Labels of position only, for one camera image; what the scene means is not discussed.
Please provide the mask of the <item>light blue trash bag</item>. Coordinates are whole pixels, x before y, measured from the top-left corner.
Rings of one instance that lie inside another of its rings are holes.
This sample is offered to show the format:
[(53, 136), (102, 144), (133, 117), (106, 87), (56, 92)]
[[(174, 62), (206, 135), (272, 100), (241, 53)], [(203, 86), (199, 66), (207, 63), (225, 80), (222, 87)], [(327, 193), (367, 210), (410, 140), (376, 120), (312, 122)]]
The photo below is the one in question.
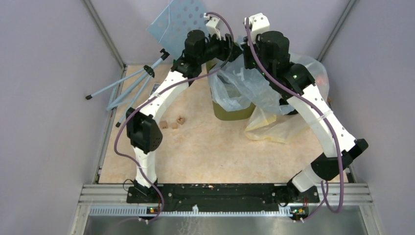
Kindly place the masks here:
[(286, 115), (294, 111), (291, 105), (280, 104), (282, 96), (273, 90), (270, 82), (258, 70), (245, 68), (242, 83), (243, 94), (262, 110), (277, 115)]

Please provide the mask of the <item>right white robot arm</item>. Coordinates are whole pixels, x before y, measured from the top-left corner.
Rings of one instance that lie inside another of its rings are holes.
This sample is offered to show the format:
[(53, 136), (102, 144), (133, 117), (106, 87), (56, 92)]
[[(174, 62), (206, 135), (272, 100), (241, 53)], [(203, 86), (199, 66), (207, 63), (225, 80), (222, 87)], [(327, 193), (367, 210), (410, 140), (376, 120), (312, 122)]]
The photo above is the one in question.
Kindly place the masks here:
[(261, 73), (269, 87), (308, 124), (323, 148), (322, 154), (287, 184), (288, 198), (299, 202), (315, 184), (341, 175), (369, 144), (343, 127), (322, 97), (311, 72), (304, 65), (291, 62), (289, 40), (281, 32), (252, 34), (247, 29), (242, 48), (245, 67)]

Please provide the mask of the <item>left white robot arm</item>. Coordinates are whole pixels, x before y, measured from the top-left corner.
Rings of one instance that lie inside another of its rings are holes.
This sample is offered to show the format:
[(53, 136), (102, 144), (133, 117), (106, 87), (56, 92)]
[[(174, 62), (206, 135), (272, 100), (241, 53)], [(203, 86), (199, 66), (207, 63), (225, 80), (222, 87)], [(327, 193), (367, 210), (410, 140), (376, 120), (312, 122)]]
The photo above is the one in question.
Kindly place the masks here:
[(143, 104), (128, 110), (127, 137), (138, 162), (133, 184), (144, 202), (152, 202), (157, 196), (155, 152), (163, 139), (159, 122), (164, 112), (201, 74), (203, 64), (213, 59), (232, 62), (241, 53), (232, 34), (206, 36), (201, 30), (190, 31), (180, 57), (174, 61), (161, 86)]

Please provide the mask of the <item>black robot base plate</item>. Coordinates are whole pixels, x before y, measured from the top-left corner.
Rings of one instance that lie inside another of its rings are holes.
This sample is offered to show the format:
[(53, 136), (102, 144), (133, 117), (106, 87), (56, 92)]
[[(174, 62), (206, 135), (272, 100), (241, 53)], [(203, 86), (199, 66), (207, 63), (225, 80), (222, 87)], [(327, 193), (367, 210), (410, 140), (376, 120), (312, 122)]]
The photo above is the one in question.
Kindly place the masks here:
[(128, 188), (127, 203), (154, 204), (165, 212), (272, 212), (282, 206), (320, 201), (316, 186), (299, 192), (291, 184), (158, 184)]

